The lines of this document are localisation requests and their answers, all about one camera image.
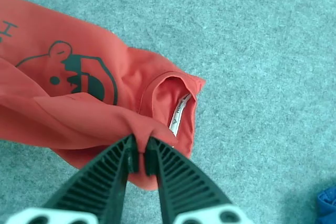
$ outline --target clothing label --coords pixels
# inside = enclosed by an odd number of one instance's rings
[[[169,129],[174,133],[175,136],[177,136],[177,132],[179,131],[181,118],[182,118],[182,112],[187,105],[187,102],[189,101],[191,97],[191,94],[186,95],[185,97],[182,97],[175,108],[172,120],[170,122]]]

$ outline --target black letter print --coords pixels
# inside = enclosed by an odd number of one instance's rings
[[[7,22],[7,21],[3,21],[3,23],[5,23],[7,25],[7,27],[5,28],[4,31],[1,31],[0,30],[0,35],[3,34],[5,36],[8,36],[8,37],[11,37],[11,35],[8,33],[9,29],[13,26],[15,28],[17,28],[16,25],[10,23],[10,22]]]

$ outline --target blue cloth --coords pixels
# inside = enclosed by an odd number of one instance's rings
[[[319,217],[316,224],[336,223],[336,186],[320,192],[317,196]]]

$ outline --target gray carpet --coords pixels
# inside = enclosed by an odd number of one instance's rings
[[[336,185],[336,0],[29,1],[206,79],[192,160],[255,223],[314,222],[316,194]],[[0,161],[0,223],[75,172],[5,141]],[[160,223],[159,197],[129,185],[122,223],[139,221]]]

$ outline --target orange shirt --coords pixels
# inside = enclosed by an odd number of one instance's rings
[[[189,157],[205,81],[93,24],[23,0],[0,0],[0,137],[51,148],[81,168],[133,133],[140,172],[155,136]]]

